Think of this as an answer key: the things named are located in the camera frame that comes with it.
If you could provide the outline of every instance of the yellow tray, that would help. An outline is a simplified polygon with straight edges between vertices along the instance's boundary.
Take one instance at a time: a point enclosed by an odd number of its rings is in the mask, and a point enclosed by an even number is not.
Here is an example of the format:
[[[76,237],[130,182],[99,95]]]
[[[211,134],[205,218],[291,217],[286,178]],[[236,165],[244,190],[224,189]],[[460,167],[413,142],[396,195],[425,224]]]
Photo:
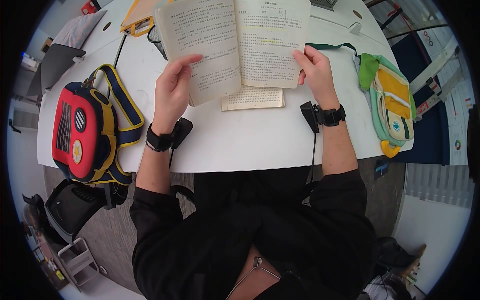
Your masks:
[[[174,0],[163,0],[165,4],[173,1]],[[152,10],[158,2],[158,0],[135,0],[125,17],[125,20],[122,22],[120,32],[126,32],[134,37],[139,37],[148,33],[150,28],[154,25]],[[147,22],[149,23],[147,29],[141,32],[136,32],[136,29]]]

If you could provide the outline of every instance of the mesh pen holder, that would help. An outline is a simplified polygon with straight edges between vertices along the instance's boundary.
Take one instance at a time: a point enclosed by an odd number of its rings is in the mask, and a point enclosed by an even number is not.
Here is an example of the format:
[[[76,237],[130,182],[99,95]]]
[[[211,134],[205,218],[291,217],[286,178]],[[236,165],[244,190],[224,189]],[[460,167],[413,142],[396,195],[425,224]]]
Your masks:
[[[163,49],[162,42],[160,41],[160,34],[158,33],[156,29],[156,25],[153,25],[152,28],[150,28],[150,31],[148,31],[148,36],[147,39],[150,43],[154,44],[155,47],[162,53],[162,56],[165,60],[167,59],[167,55],[165,54],[165,49]]]
[[[329,11],[333,11],[333,7],[337,1],[338,0],[310,0],[312,5],[328,9]]]

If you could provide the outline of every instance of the wrist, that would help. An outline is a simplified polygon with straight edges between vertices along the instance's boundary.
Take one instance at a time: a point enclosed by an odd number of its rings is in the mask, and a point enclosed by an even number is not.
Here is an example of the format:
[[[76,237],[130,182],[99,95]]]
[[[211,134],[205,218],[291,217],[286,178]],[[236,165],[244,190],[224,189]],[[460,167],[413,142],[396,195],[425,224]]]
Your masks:
[[[322,110],[340,109],[340,102],[336,94],[314,96],[314,98]]]
[[[152,131],[157,136],[160,136],[161,134],[171,134],[175,128],[176,122],[173,124],[171,123],[172,122],[164,122],[154,118],[152,122]]]

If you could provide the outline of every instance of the gray carpet floor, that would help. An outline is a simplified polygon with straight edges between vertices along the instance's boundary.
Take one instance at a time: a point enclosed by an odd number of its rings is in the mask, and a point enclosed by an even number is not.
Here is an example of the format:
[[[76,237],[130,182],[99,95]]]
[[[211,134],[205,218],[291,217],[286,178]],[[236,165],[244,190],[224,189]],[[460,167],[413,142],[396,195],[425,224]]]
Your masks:
[[[359,160],[359,169],[368,191],[366,216],[375,227],[377,236],[390,236],[393,232],[402,197],[405,164],[392,163],[389,171],[378,180],[373,179],[376,161],[381,157]],[[322,177],[321,166],[315,167],[315,180]],[[50,195],[63,179],[55,168],[45,167],[45,182]],[[193,174],[172,173],[171,184],[180,184],[193,190]],[[136,244],[136,230],[129,215],[134,184],[128,199],[112,210],[100,209],[82,228],[84,238],[98,265],[103,266],[107,278],[140,294],[133,278],[132,253]],[[183,217],[188,217],[195,207],[183,196],[179,197]]]

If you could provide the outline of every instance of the hand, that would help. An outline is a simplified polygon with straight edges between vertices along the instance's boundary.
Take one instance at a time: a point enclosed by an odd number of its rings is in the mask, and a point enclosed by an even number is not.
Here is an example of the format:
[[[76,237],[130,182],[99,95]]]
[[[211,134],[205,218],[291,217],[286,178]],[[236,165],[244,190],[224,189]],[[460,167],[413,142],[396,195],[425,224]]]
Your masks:
[[[328,57],[308,45],[305,46],[305,54],[295,50],[293,57],[303,68],[300,72],[299,84],[303,85],[307,78],[307,84],[320,108],[339,109],[340,103],[333,85],[332,67]]]
[[[184,56],[167,67],[156,80],[155,114],[152,131],[156,135],[170,134],[175,124],[187,110],[190,83],[192,75],[191,63],[201,61],[203,55]]]

